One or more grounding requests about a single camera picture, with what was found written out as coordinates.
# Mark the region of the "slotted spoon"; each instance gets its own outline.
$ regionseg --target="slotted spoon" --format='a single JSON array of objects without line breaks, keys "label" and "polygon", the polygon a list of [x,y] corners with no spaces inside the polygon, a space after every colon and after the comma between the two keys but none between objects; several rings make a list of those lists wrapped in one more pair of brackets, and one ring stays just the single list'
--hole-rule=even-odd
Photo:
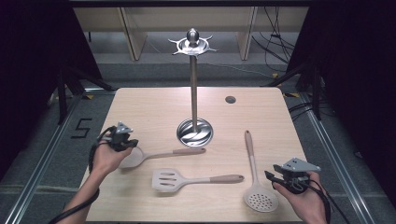
[{"label": "slotted spoon", "polygon": [[206,152],[205,148],[182,148],[172,151],[145,153],[140,147],[134,147],[131,154],[123,159],[119,168],[132,168],[140,165],[143,161],[152,158],[168,157],[168,156],[185,156],[196,155]]},{"label": "slotted spoon", "polygon": [[189,184],[232,184],[242,182],[242,175],[219,175],[207,178],[188,179],[183,177],[178,170],[164,168],[154,170],[151,186],[163,192],[176,192],[181,187]]},{"label": "slotted spoon", "polygon": [[247,154],[250,160],[251,172],[253,174],[253,185],[244,195],[245,203],[258,212],[273,212],[276,210],[279,201],[273,192],[263,188],[259,183],[250,131],[245,131],[245,141],[247,144]]}]

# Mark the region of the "spoon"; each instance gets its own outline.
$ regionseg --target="spoon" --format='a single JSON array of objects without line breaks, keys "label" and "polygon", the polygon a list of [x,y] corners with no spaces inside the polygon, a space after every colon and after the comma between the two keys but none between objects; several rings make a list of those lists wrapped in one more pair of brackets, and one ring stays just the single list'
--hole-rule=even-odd
[{"label": "spoon", "polygon": [[276,210],[279,201],[273,192],[263,188],[259,183],[250,131],[245,131],[245,141],[247,144],[247,154],[250,160],[251,172],[253,173],[253,185],[244,195],[245,203],[258,212],[273,212]]},{"label": "spoon", "polygon": [[122,160],[119,168],[132,168],[140,165],[143,161],[152,158],[168,156],[185,156],[205,153],[205,148],[182,148],[172,151],[145,153],[140,147],[134,147],[131,154]]}]

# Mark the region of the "table surface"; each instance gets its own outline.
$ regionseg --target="table surface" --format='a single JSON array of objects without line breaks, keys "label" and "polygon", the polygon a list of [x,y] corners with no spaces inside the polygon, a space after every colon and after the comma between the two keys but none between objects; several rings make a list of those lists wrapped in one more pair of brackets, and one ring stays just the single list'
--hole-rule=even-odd
[{"label": "table surface", "polygon": [[[236,99],[234,104],[225,101]],[[191,89],[120,89],[108,111],[104,128],[119,121],[134,129],[147,153],[183,148],[176,137],[178,124],[191,117]],[[101,185],[89,221],[265,222],[300,220],[287,200],[272,189],[264,170],[296,157],[305,160],[297,133],[277,88],[198,88],[198,118],[214,129],[206,153],[156,158],[140,166],[118,169]],[[252,185],[245,131],[252,134],[259,181],[279,199],[275,212],[260,213],[243,200]],[[151,187],[154,169],[174,168],[187,178],[243,175],[237,184],[187,185],[175,193]]]}]

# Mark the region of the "skimmer ladle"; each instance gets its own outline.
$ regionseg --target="skimmer ladle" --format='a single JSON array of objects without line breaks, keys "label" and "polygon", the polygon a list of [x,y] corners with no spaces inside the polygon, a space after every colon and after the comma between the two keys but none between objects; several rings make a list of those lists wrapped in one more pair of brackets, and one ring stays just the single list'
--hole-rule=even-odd
[{"label": "skimmer ladle", "polygon": [[245,131],[245,141],[247,144],[247,154],[250,160],[251,172],[253,174],[253,185],[244,195],[245,203],[258,212],[273,212],[276,210],[279,201],[273,192],[263,188],[259,183],[250,131]]}]

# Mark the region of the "wrist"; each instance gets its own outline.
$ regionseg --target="wrist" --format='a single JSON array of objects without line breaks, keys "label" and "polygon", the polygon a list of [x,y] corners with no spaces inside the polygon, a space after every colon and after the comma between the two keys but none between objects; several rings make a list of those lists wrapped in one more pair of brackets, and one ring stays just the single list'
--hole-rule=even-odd
[{"label": "wrist", "polygon": [[100,169],[93,169],[89,177],[102,182],[106,178],[106,176],[107,172]]}]

